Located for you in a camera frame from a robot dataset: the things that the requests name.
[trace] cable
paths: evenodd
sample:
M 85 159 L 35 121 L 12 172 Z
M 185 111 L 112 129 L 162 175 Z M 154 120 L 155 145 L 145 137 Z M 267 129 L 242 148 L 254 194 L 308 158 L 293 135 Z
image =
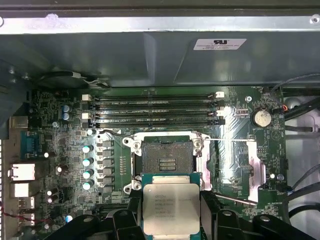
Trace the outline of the cable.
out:
M 320 164 L 317 164 L 314 167 L 310 168 L 298 181 L 296 181 L 296 183 L 292 186 L 292 189 L 295 190 L 303 180 L 305 180 L 307 177 L 318 170 L 320 170 Z
M 277 85 L 275 85 L 271 91 L 270 91 L 270 96 L 271 98 L 279 105 L 283 105 L 281 103 L 281 101 L 277 98 L 276 96 L 276 90 L 278 88 L 280 88 L 281 86 L 285 85 L 285 84 L 288 84 L 288 83 L 291 83 L 293 81 L 296 81 L 296 80 L 302 80 L 302 79 L 306 79 L 306 78 L 310 78 L 310 77 L 317 77 L 317 76 L 320 76 L 320 73 L 309 73 L 309 74 L 305 74 L 305 75 L 301 75 L 301 76 L 296 76 L 296 77 L 293 77 L 293 78 L 290 78 L 290 79 L 287 79 L 285 81 L 282 81 L 280 83 L 278 83 Z
M 1 201 L 0 201 L 0 211 L 1 211 L 2 214 L 3 214 L 4 216 L 6 216 L 6 217 L 17 218 L 17 219 L 24 220 L 24 221 L 29 221 L 29 222 L 30 222 L 30 221 L 33 221 L 33 222 L 35 222 L 35 223 L 48 222 L 48 221 L 50 221 L 50 219 L 40 219 L 40 220 L 37 220 L 37 219 L 31 219 L 31 218 L 24 217 L 24 216 L 9 214 L 9 213 L 5 212 L 4 205 L 2 204 Z
M 320 205 L 304 205 L 304 206 L 298 206 L 294 209 L 292 209 L 289 212 L 289 218 L 292 218 L 294 215 L 307 211 L 307 210 L 317 210 L 320 213 Z
M 293 132 L 301 132 L 301 133 L 312 133 L 314 131 L 313 127 L 309 127 L 309 126 L 288 126 L 285 125 L 284 126 L 285 130 L 288 131 L 293 131 Z
M 291 200 L 297 199 L 299 197 L 302 197 L 304 195 L 307 194 L 311 194 L 314 192 L 320 191 L 320 182 L 316 182 L 313 183 L 309 186 L 303 187 L 295 192 L 293 192 L 292 194 L 288 195 L 287 197 L 285 197 L 282 201 L 282 213 L 283 213 L 283 220 L 288 223 L 290 223 L 290 218 L 289 218 L 289 202 Z
M 300 106 L 293 108 L 290 112 L 284 114 L 284 120 L 288 121 L 300 117 L 316 108 L 320 108 L 320 97 L 308 101 Z
M 104 133 L 109 133 L 109 134 L 111 134 L 111 135 L 118 136 L 118 137 L 131 138 L 131 139 L 134 138 L 133 136 L 116 133 L 116 132 L 114 132 L 114 131 L 112 131 L 112 130 L 108 130 L 108 129 L 104 129 L 104 130 L 102 130 L 102 131 L 100 132 L 100 134 L 104 134 Z
M 40 81 L 49 79 L 49 78 L 56 78 L 56 77 L 72 77 L 76 79 L 82 79 L 85 83 L 89 86 L 98 86 L 102 89 L 110 89 L 111 87 L 108 86 L 105 82 L 101 80 L 109 80 L 108 77 L 95 77 L 86 74 L 81 74 L 79 72 L 74 71 L 51 71 L 43 74 L 40 78 L 35 80 L 34 82 L 38 83 Z

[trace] chip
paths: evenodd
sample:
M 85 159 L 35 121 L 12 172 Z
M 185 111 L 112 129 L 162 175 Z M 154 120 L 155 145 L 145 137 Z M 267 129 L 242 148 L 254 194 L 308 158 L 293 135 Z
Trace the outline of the chip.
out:
M 85 198 L 84 196 L 79 196 L 79 197 L 78 197 L 78 203 L 84 204 L 85 201 L 86 201 L 86 198 Z

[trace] black cable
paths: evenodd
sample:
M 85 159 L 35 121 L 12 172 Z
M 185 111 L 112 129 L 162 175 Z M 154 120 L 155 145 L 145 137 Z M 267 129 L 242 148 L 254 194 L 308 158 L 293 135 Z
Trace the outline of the black cable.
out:
M 320 205 L 304 205 L 304 206 L 298 206 L 294 209 L 292 209 L 289 212 L 289 218 L 292 218 L 294 215 L 307 211 L 307 210 L 316 210 L 320 213 Z
M 312 133 L 314 131 L 313 127 L 309 126 L 289 126 L 285 125 L 285 130 L 301 133 Z
M 277 98 L 276 96 L 276 90 L 278 88 L 280 88 L 281 86 L 285 85 L 285 84 L 288 84 L 288 83 L 291 83 L 293 81 L 296 81 L 296 80 L 302 80 L 302 79 L 307 79 L 307 78 L 311 78 L 311 77 L 318 77 L 320 76 L 320 73 L 309 73 L 309 74 L 305 74 L 305 75 L 301 75 L 301 76 L 296 76 L 296 77 L 293 77 L 293 78 L 290 78 L 290 79 L 287 79 L 285 81 L 282 81 L 280 83 L 278 83 L 277 85 L 275 85 L 271 91 L 270 91 L 270 96 L 271 98 L 279 105 L 283 105 L 281 103 L 281 101 Z
M 302 197 L 307 194 L 311 194 L 314 192 L 320 191 L 320 182 L 313 183 L 309 186 L 303 187 L 292 194 L 288 195 L 285 197 L 282 201 L 282 213 L 283 213 L 283 220 L 288 223 L 290 223 L 290 218 L 289 218 L 289 202 L 297 199 L 299 197 Z
M 292 186 L 292 189 L 295 190 L 303 180 L 305 180 L 307 177 L 309 177 L 315 171 L 319 171 L 319 170 L 320 170 L 320 164 L 317 164 L 317 165 L 313 166 L 312 168 L 310 168 L 307 172 L 305 172 L 305 174 L 298 181 L 296 181 L 296 183 Z
M 100 132 L 100 134 L 104 134 L 104 133 L 109 133 L 109 134 L 111 134 L 111 135 L 118 136 L 118 137 L 131 138 L 131 139 L 134 138 L 133 136 L 116 133 L 116 132 L 114 132 L 114 131 L 112 131 L 112 130 L 108 130 L 108 129 L 104 129 L 104 130 L 102 130 L 102 131 Z
M 300 106 L 295 107 L 290 112 L 284 114 L 284 120 L 288 121 L 300 117 L 316 108 L 320 108 L 320 97 L 308 101 Z

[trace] capacitor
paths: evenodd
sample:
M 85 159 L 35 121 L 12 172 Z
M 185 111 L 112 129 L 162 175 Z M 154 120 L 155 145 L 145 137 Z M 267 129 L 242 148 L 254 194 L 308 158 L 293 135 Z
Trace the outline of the capacitor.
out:
M 58 127 L 59 127 L 59 123 L 58 123 L 57 121 L 54 121 L 54 122 L 52 123 L 52 127 L 58 128 Z
M 47 194 L 48 196 L 52 196 L 53 194 L 56 194 L 58 191 L 59 191 L 58 188 L 57 188 L 57 187 L 54 187 L 54 188 L 51 188 L 50 190 L 48 190 L 48 191 L 46 192 L 46 194 Z
M 47 152 L 45 152 L 44 154 L 43 154 L 43 156 L 45 157 L 45 158 L 53 158 L 53 157 L 55 157 L 57 154 L 54 152 L 54 151 L 47 151 Z
M 57 194 L 54 194 L 54 195 L 52 195 L 52 196 L 50 196 L 50 197 L 47 198 L 47 202 L 48 202 L 49 204 L 51 204 L 51 203 L 57 201 L 58 198 L 59 198 L 58 195 L 57 195 Z
M 94 184 L 95 184 L 95 182 L 93 180 L 89 180 L 89 181 L 85 182 L 82 185 L 82 187 L 84 190 L 89 190 Z
M 86 134 L 89 136 L 95 135 L 97 133 L 97 131 L 95 129 L 88 129 L 86 131 Z
M 62 106 L 62 112 L 69 113 L 71 111 L 72 111 L 72 108 L 70 106 L 68 106 L 68 105 Z
M 83 161 L 82 161 L 82 165 L 85 166 L 85 167 L 88 167 L 90 164 L 92 164 L 94 162 L 94 159 L 92 157 L 88 157 L 88 158 L 85 158 Z
M 259 128 L 265 128 L 271 124 L 272 116 L 269 111 L 263 108 L 258 108 L 251 114 L 251 122 Z
M 84 179 L 89 179 L 95 172 L 92 169 L 86 170 L 82 176 Z
M 66 113 L 66 112 L 63 113 L 63 114 L 62 114 L 62 119 L 65 120 L 65 121 L 69 121 L 69 119 L 70 119 L 69 113 Z
M 89 152 L 91 152 L 94 149 L 94 147 L 92 145 L 86 145 L 82 148 L 83 153 L 87 154 Z
M 74 218 L 76 218 L 76 214 L 74 212 L 70 212 L 67 216 L 65 216 L 65 223 L 71 222 Z
M 60 165 L 60 166 L 57 166 L 56 171 L 57 171 L 58 173 L 63 174 L 63 173 L 65 173 L 65 172 L 68 171 L 68 168 L 69 168 L 69 167 L 68 167 L 67 165 Z

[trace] electrolytic capacitor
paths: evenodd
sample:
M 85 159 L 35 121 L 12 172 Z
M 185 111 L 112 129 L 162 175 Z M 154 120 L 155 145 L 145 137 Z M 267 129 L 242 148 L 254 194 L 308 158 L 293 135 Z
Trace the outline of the electrolytic capacitor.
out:
M 48 190 L 48 191 L 46 192 L 46 194 L 47 194 L 48 196 L 52 196 L 52 195 L 56 194 L 58 191 L 59 191 L 58 188 L 57 188 L 57 187 L 54 187 L 54 188 L 51 188 L 50 190 Z
M 95 129 L 88 129 L 86 131 L 86 134 L 89 136 L 95 135 L 97 133 L 97 131 Z
M 44 154 L 43 154 L 43 156 L 45 157 L 45 158 L 53 158 L 53 157 L 55 157 L 57 154 L 54 152 L 54 151 L 47 151 L 47 152 L 45 152 Z
M 70 106 L 68 106 L 68 105 L 62 106 L 62 112 L 69 113 L 71 111 L 72 111 L 72 108 Z
M 68 166 L 67 165 L 60 165 L 56 167 L 56 171 L 60 174 L 64 174 L 68 171 Z
M 54 195 L 52 195 L 52 196 L 50 196 L 50 197 L 47 198 L 47 202 L 48 202 L 49 204 L 51 204 L 51 203 L 57 201 L 58 198 L 59 198 L 58 195 L 57 195 L 57 194 L 54 194 Z
M 63 113 L 63 114 L 62 114 L 62 119 L 65 120 L 65 121 L 69 121 L 69 119 L 70 119 L 69 113 L 66 113 L 66 112 Z
M 85 158 L 83 161 L 82 161 L 82 165 L 85 166 L 85 167 L 88 167 L 90 164 L 92 164 L 94 162 L 94 159 L 92 157 L 88 157 L 88 158 Z
M 89 180 L 89 181 L 85 182 L 82 185 L 82 187 L 84 190 L 89 190 L 94 184 L 95 184 L 95 182 L 93 180 Z
M 86 145 L 82 148 L 82 152 L 87 154 L 89 152 L 91 152 L 94 149 L 94 147 L 92 145 Z
M 67 224 L 75 218 L 76 218 L 76 214 L 74 212 L 70 212 L 67 216 L 65 216 L 65 223 Z
M 86 170 L 82 176 L 84 179 L 89 179 L 95 172 L 92 169 Z

